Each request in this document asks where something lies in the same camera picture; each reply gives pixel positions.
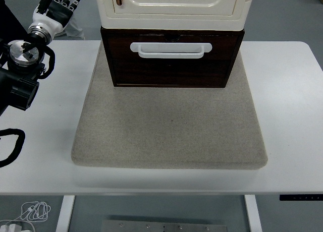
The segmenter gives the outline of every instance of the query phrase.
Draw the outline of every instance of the wooden drawer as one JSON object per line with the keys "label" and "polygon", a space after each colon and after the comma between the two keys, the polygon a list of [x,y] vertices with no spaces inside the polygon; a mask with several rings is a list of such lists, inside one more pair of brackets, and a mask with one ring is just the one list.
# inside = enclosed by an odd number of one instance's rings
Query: wooden drawer
{"label": "wooden drawer", "polygon": [[[225,87],[244,31],[101,29],[114,86]],[[145,59],[133,42],[210,43],[200,59]]]}

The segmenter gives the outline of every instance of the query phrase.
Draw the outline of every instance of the gray carpet pad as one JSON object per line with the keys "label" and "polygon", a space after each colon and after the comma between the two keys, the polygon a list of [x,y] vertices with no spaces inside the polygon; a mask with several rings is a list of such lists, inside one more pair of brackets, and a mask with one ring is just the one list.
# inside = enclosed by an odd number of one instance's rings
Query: gray carpet pad
{"label": "gray carpet pad", "polygon": [[240,53],[226,88],[114,87],[103,46],[78,124],[77,165],[258,169],[267,155]]}

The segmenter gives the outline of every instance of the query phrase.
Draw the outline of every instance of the white charging cable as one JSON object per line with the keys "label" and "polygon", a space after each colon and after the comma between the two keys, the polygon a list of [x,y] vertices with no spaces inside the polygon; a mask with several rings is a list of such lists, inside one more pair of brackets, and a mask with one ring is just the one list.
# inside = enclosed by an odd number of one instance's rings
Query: white charging cable
{"label": "white charging cable", "polygon": [[[27,204],[31,204],[31,206],[26,210],[25,205]],[[28,222],[45,222],[48,219],[48,213],[50,210],[51,207],[45,202],[27,202],[21,205],[21,214],[16,219],[26,220]]]}

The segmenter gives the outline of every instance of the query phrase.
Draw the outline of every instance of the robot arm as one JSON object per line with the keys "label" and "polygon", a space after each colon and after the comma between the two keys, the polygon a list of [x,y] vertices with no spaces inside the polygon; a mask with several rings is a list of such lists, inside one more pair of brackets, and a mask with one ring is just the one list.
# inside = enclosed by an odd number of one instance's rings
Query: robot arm
{"label": "robot arm", "polygon": [[[33,23],[28,31],[20,31],[16,39],[0,36],[0,116],[10,105],[21,110],[30,107],[37,93],[38,79],[47,78],[55,65],[55,53],[47,46],[55,34],[62,32],[68,24],[80,0],[41,0],[33,14]],[[0,34],[10,33],[15,26],[1,26]],[[44,55],[49,55],[48,70],[42,63]],[[12,163],[19,155],[25,134],[21,130],[7,129],[0,131],[0,136],[18,135],[14,151],[9,157],[0,161],[0,167]]]}

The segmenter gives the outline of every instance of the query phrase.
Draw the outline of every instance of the black cable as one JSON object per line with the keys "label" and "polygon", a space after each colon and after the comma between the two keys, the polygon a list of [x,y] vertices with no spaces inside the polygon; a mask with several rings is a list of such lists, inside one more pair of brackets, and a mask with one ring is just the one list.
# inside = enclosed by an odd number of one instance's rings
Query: black cable
{"label": "black cable", "polygon": [[0,130],[0,137],[7,136],[7,135],[18,135],[18,139],[16,141],[16,145],[13,152],[8,156],[7,159],[0,161],[0,168],[11,164],[13,161],[17,159],[17,157],[21,152],[21,149],[26,137],[25,132],[19,129]]}

